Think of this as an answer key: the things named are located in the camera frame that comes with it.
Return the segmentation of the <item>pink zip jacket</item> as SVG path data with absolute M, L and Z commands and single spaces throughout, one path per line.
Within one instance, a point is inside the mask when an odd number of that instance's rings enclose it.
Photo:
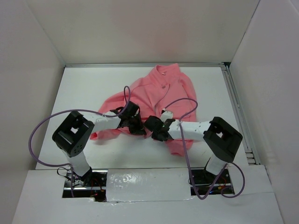
M 173 113 L 174 119 L 197 121 L 195 107 L 196 92 L 190 78 L 178 64 L 157 65 L 151 72 L 130 85 L 130 91 L 116 93 L 107 98 L 99 108 L 100 113 L 125 105 L 125 97 L 139 105 L 141 119 L 149 116 L 160 117 L 166 108 Z

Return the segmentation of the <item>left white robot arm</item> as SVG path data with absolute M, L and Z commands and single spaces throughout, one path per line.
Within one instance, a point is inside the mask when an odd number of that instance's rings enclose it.
M 75 180 L 81 186 L 92 182 L 93 171 L 83 152 L 91 134 L 101 131 L 120 131 L 127 128 L 132 135 L 146 135 L 140 116 L 140 107 L 128 101 L 124 107 L 97 115 L 94 121 L 87 120 L 78 111 L 71 112 L 52 135 L 73 167 Z

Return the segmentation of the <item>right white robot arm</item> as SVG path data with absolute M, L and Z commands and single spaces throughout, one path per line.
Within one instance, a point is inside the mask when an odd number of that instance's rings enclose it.
M 158 141 L 204 141 L 213 152 L 204 171 L 204 178 L 209 183 L 216 182 L 222 168 L 234 161 L 243 140 L 241 133 L 221 117 L 206 122 L 189 122 L 178 119 L 163 121 L 150 116 L 144 126 L 152 132 L 152 138 Z

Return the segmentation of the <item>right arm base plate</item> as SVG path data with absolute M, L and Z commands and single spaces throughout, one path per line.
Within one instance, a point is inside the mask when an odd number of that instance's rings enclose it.
M 191 171 L 198 194 L 204 196 L 215 180 L 216 175 L 205 171 L 204 168 L 192 168 Z M 209 195 L 220 195 L 222 190 L 223 194 L 235 194 L 227 168 L 222 172 L 221 176 L 210 190 Z

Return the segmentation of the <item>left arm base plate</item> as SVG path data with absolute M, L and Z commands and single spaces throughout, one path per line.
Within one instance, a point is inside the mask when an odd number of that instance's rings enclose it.
M 107 186 L 108 170 L 93 170 L 84 181 L 77 175 L 71 175 L 71 171 L 67 170 L 66 174 L 59 176 L 64 178 L 64 188 L 62 198 L 93 198 L 96 202 L 105 202 L 106 186 Z

